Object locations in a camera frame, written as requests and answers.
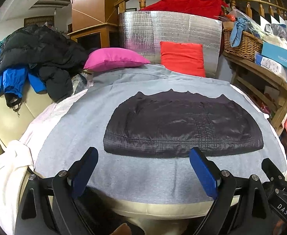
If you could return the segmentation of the dark purple quilted jacket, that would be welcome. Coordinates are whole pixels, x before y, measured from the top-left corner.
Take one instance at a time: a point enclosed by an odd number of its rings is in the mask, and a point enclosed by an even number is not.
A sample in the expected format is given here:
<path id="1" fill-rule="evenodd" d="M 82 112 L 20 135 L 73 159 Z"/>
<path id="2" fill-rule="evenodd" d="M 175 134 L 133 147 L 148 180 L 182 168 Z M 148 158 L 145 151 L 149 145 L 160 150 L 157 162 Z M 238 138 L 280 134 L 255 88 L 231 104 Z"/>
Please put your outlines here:
<path id="1" fill-rule="evenodd" d="M 186 158 L 194 147 L 227 156 L 264 146 L 254 118 L 233 100 L 173 90 L 138 92 L 119 104 L 103 144 L 108 153 L 142 158 Z"/>

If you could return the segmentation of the white cloth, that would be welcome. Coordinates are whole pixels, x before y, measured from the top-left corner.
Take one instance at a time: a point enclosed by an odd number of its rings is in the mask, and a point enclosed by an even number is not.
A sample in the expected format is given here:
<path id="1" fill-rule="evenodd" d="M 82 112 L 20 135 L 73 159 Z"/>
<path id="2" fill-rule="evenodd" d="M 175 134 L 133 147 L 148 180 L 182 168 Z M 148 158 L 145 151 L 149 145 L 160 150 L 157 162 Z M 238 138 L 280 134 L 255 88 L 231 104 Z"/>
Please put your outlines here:
<path id="1" fill-rule="evenodd" d="M 14 234 L 21 189 L 27 169 L 34 169 L 40 149 L 50 132 L 87 90 L 49 105 L 28 126 L 20 140 L 9 142 L 0 155 L 0 227 Z"/>

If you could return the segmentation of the wooden shelf table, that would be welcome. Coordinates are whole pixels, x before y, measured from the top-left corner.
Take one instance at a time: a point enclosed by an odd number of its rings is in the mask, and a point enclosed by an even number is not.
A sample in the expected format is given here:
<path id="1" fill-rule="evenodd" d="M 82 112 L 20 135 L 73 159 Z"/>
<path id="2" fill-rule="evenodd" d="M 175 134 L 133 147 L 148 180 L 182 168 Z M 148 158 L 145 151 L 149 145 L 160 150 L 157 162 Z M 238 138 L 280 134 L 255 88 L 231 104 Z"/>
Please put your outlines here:
<path id="1" fill-rule="evenodd" d="M 241 87 L 252 101 L 270 113 L 269 121 L 281 135 L 287 118 L 287 82 L 270 70 L 224 52 L 233 69 L 231 83 Z"/>

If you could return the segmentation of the beige leather sofa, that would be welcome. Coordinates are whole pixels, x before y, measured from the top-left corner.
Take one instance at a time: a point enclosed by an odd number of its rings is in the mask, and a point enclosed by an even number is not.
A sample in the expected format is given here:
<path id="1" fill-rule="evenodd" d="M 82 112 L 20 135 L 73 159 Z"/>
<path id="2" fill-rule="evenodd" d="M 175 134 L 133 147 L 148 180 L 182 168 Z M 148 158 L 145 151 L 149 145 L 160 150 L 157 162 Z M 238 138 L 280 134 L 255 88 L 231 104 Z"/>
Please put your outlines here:
<path id="1" fill-rule="evenodd" d="M 23 88 L 23 98 L 18 112 L 7 107 L 5 97 L 0 97 L 0 154 L 7 144 L 18 140 L 26 131 L 29 124 L 53 101 L 48 94 L 36 93 L 26 83 Z"/>

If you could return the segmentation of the white patterned box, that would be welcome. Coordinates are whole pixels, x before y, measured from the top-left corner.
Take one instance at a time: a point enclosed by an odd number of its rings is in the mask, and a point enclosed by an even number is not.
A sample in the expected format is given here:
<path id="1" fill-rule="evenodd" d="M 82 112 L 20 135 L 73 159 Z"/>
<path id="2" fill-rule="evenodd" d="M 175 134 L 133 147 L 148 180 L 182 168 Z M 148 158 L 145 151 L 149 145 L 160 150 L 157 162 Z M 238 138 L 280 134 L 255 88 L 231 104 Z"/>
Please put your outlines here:
<path id="1" fill-rule="evenodd" d="M 270 58 L 262 56 L 259 52 L 255 53 L 254 58 L 257 65 L 270 70 L 287 83 L 287 68 Z"/>

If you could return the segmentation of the teal cardboard box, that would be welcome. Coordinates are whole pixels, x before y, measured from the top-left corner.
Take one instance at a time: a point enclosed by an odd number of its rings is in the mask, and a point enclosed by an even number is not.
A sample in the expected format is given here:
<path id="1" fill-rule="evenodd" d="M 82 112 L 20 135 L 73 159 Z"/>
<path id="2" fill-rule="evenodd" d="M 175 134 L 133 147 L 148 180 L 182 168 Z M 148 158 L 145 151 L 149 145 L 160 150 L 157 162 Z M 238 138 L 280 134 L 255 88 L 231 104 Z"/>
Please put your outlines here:
<path id="1" fill-rule="evenodd" d="M 270 58 L 287 68 L 287 50 L 279 46 L 264 42 L 262 46 L 262 56 Z"/>

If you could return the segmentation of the wicker basket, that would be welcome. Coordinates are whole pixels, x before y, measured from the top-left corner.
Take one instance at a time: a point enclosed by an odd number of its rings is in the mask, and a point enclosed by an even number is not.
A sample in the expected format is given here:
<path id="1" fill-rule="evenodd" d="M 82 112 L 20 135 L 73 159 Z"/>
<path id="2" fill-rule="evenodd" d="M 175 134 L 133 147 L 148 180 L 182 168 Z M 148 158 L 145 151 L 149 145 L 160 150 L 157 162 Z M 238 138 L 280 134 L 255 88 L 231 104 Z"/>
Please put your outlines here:
<path id="1" fill-rule="evenodd" d="M 230 35 L 232 29 L 223 29 L 224 51 L 228 54 L 244 58 L 248 61 L 255 61 L 255 54 L 262 52 L 263 41 L 252 34 L 243 31 L 240 44 L 237 47 L 231 47 Z"/>

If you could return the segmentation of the grey fleece blanket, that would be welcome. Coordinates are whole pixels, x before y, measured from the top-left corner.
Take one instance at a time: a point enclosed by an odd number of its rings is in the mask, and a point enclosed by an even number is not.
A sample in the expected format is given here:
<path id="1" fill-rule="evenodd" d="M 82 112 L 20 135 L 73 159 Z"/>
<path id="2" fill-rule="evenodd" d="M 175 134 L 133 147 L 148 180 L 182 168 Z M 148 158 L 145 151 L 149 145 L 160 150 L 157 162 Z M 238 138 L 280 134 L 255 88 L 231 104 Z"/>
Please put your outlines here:
<path id="1" fill-rule="evenodd" d="M 252 153 L 214 157 L 220 169 L 237 177 L 267 177 L 261 163 L 269 158 L 287 171 L 283 146 L 269 122 L 228 82 L 171 72 L 160 65 L 111 70 L 94 75 L 94 85 L 58 122 L 45 140 L 35 162 L 43 177 L 53 177 L 95 147 L 99 160 L 89 186 L 106 196 L 137 203 L 190 204 L 204 202 L 204 192 L 187 158 L 149 159 L 120 156 L 104 151 L 105 128 L 115 108 L 138 92 L 146 95 L 167 90 L 199 93 L 216 98 L 224 95 L 252 115 L 264 138 L 264 148 Z"/>

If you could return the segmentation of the blue jacket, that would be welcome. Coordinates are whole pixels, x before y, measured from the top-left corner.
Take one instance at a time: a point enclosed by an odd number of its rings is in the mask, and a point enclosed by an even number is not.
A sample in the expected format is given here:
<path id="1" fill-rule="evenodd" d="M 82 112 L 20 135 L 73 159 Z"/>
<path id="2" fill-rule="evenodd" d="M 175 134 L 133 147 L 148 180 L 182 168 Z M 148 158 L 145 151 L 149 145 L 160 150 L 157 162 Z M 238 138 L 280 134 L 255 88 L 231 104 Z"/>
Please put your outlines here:
<path id="1" fill-rule="evenodd" d="M 11 93 L 21 98 L 26 82 L 30 83 L 36 93 L 47 90 L 45 84 L 26 65 L 17 65 L 16 67 L 5 69 L 0 73 L 0 96 Z"/>

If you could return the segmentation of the red cushion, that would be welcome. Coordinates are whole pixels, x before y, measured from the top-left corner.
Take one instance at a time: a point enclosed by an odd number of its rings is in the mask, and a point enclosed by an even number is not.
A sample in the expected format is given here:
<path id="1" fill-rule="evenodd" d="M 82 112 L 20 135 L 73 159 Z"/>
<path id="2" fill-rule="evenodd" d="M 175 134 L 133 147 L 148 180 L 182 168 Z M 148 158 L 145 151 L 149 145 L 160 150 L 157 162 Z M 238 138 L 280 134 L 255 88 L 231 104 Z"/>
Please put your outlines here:
<path id="1" fill-rule="evenodd" d="M 168 70 L 205 78 L 203 45 L 161 41 L 160 48 L 161 65 Z"/>

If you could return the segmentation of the black puffer jacket pile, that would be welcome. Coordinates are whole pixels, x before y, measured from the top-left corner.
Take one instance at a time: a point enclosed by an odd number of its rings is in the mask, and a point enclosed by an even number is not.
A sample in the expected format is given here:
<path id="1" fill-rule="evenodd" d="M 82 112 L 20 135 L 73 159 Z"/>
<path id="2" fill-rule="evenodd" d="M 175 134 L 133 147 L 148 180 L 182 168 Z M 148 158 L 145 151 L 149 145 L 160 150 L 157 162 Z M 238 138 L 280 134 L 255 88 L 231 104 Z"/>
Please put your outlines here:
<path id="1" fill-rule="evenodd" d="M 71 95 L 71 78 L 83 69 L 89 52 L 47 26 L 20 28 L 0 43 L 0 75 L 27 66 L 45 84 L 49 97 L 61 101 Z"/>

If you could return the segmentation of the pink cushion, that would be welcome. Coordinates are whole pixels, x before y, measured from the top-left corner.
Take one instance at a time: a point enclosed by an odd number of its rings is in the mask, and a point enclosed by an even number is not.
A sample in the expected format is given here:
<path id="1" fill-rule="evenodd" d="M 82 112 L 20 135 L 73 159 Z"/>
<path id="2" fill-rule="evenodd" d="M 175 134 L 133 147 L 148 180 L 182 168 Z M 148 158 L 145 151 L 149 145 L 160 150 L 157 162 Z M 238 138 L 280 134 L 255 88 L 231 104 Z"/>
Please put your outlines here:
<path id="1" fill-rule="evenodd" d="M 138 67 L 150 61 L 138 53 L 124 48 L 101 48 L 89 54 L 85 70 L 104 72 L 113 69 Z"/>

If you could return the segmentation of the red velvet cloth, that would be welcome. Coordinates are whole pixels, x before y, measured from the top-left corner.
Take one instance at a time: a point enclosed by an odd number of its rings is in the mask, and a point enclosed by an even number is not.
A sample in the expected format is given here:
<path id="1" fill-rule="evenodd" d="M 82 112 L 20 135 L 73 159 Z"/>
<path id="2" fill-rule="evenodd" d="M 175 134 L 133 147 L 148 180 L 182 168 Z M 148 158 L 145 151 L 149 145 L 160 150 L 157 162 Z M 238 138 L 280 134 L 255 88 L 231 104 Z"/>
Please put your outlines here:
<path id="1" fill-rule="evenodd" d="M 222 7 L 228 7 L 223 0 L 160 0 L 141 11 L 178 12 L 216 19 L 224 14 Z"/>

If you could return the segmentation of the wooden cabinet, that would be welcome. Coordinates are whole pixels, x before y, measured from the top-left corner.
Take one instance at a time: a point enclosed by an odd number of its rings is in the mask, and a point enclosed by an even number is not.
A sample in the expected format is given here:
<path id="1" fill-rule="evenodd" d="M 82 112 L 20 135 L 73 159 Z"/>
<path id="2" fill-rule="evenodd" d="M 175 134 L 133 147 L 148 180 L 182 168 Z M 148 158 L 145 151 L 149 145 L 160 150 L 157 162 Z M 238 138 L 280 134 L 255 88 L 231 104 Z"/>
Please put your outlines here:
<path id="1" fill-rule="evenodd" d="M 71 0 L 70 39 L 85 49 L 119 46 L 117 0 Z"/>

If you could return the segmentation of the silver foil insulation panel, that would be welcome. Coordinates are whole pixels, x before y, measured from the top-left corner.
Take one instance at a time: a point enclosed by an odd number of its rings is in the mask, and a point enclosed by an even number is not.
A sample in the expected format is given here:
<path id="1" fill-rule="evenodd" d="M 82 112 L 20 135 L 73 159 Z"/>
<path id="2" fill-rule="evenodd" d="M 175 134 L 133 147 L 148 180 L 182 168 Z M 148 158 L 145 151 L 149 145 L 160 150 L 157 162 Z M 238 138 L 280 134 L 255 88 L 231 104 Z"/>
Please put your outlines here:
<path id="1" fill-rule="evenodd" d="M 150 60 L 161 62 L 161 41 L 198 43 L 203 46 L 206 76 L 216 77 L 222 22 L 202 16 L 166 11 L 119 14 L 120 46 Z"/>

